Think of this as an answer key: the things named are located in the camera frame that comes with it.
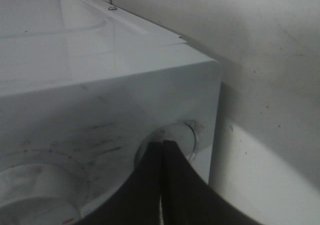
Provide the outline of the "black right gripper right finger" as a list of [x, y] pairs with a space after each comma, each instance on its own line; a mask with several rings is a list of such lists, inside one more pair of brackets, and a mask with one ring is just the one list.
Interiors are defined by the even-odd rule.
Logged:
[[162, 215], [166, 225], [256, 225], [213, 191], [175, 141], [162, 143]]

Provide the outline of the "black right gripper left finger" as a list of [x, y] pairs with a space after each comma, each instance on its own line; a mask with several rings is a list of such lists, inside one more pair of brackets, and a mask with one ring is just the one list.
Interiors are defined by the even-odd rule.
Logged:
[[125, 183], [78, 225], [159, 225], [163, 146], [151, 142]]

